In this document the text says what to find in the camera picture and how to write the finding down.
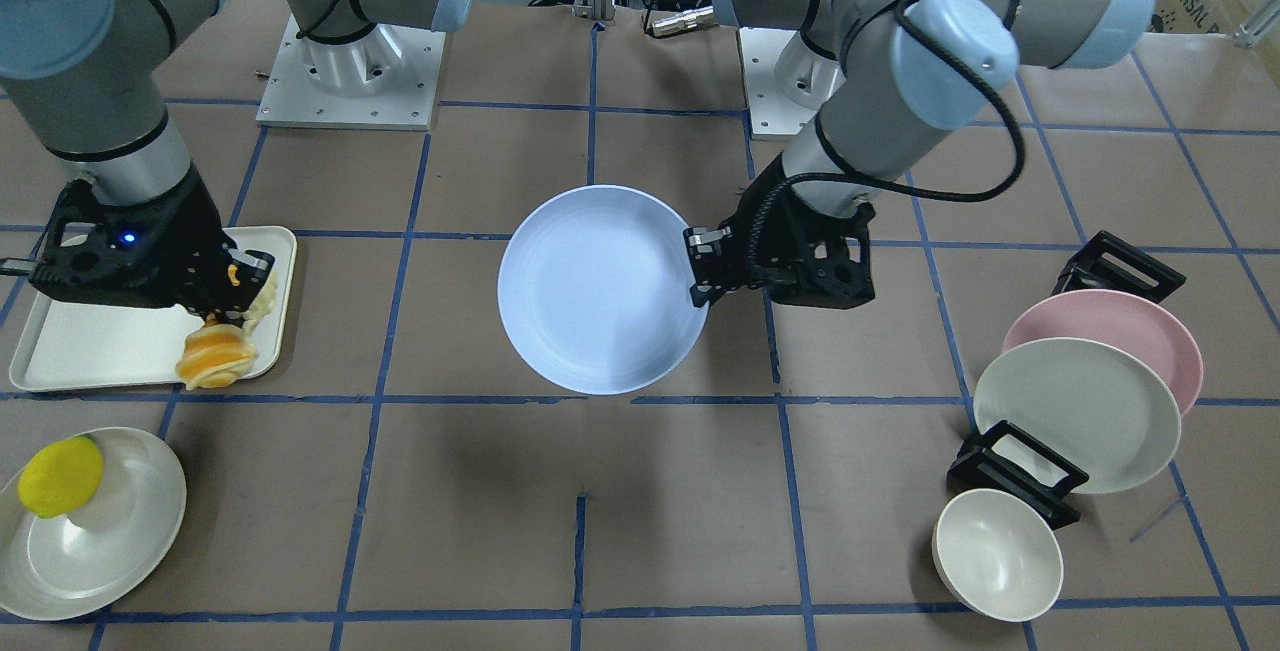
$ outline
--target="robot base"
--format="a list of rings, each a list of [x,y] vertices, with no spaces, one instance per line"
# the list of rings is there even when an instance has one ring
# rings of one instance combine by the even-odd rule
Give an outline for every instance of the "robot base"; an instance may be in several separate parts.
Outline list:
[[[257,359],[243,379],[266,373],[280,358],[289,310],[297,239],[282,226],[228,228],[242,249],[275,256],[275,304],[253,329]],[[37,294],[9,379],[23,391],[73,391],[79,388],[143,386],[178,382],[174,363],[200,318],[179,306],[132,310],[122,306],[63,304]]]
[[[430,130],[444,59],[444,32],[392,28],[406,64],[398,69],[398,82],[370,96],[337,96],[308,77],[302,43],[297,41],[298,26],[289,18],[257,107],[257,122],[262,127]]]
[[[791,139],[809,123],[809,119],[814,118],[819,105],[838,86],[835,78],[814,81],[814,75],[824,74],[814,73],[812,68],[806,68],[805,59],[800,54],[791,54],[788,58],[783,52],[795,36],[795,31],[777,28],[739,28],[737,31],[739,47],[742,51],[742,84],[751,113],[751,137],[754,139]],[[813,83],[813,90],[810,90],[810,95],[815,96],[813,107],[797,104],[795,100],[796,96],[805,95],[803,91],[783,86],[783,83],[795,83],[796,81]],[[822,98],[817,97],[819,93],[823,95]]]

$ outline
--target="white tray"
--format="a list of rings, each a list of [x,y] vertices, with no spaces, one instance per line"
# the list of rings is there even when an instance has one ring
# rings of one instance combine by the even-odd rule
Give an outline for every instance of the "white tray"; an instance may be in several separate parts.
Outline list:
[[[242,249],[275,256],[275,306],[251,336],[259,356],[244,379],[252,379],[280,358],[298,242],[282,226],[228,228],[227,233]],[[174,363],[182,358],[187,335],[200,326],[201,320],[182,306],[128,310],[64,304],[37,293],[9,365],[9,379],[23,391],[178,382]]]

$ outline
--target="black plate holder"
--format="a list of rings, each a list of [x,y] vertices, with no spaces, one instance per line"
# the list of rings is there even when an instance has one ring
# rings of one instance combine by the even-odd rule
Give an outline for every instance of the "black plate holder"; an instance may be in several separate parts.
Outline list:
[[[1124,265],[1115,263],[1106,256]],[[1178,292],[1183,283],[1187,283],[1183,274],[1152,258],[1146,251],[1139,251],[1111,231],[1098,231],[1066,262],[1053,286],[1053,294],[1079,288],[1110,288],[1112,292],[1142,295],[1157,304]]]
[[[1065,472],[1065,477],[1053,483],[1053,487],[1048,487],[1036,481],[1019,464],[996,454],[992,446],[1005,436],[1012,436],[1028,449],[1037,451]],[[956,460],[947,469],[947,477],[975,489],[1010,492],[1034,509],[1052,529],[1062,528],[1065,524],[1073,524],[1080,519],[1080,512],[1069,506],[1062,499],[1074,487],[1089,481],[1088,473],[1009,420],[1001,420],[996,426],[987,428],[986,434],[974,434],[965,440]]]

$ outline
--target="tiled surface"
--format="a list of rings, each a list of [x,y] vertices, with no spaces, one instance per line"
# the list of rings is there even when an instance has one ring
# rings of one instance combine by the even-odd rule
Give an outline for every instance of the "tiled surface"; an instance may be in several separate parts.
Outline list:
[[[634,14],[593,32],[563,8],[476,6],[430,136],[264,133],[255,72],[285,18],[279,0],[233,0],[156,74],[223,212],[300,231],[282,359],[225,391],[28,396],[0,379],[5,478],[55,437],[124,425],[164,434],[189,490],[138,588],[84,623],[0,614],[0,647],[1276,645],[1280,91],[1228,40],[1023,69],[1004,93],[1027,176],[973,208],[882,196],[878,301],[829,312],[740,292],[668,377],[584,399],[506,340],[507,238],[586,182],[649,191],[690,223],[731,214],[783,148],[746,139],[732,33],[662,42]],[[998,180],[1010,151],[992,119],[913,180]],[[6,100],[0,130],[0,253],[27,255],[61,176]],[[1059,606],[996,623],[932,569],[945,469],[1006,329],[1101,228],[1187,274],[1166,308],[1198,338],[1204,399],[1170,469],[1074,499]],[[0,279],[6,359],[32,299]]]

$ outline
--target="yellow lemon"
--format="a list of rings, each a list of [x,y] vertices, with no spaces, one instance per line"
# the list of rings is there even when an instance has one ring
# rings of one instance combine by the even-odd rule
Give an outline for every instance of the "yellow lemon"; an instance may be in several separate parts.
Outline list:
[[[18,478],[18,500],[42,519],[78,509],[102,481],[102,453],[88,436],[50,443],[27,463]]]

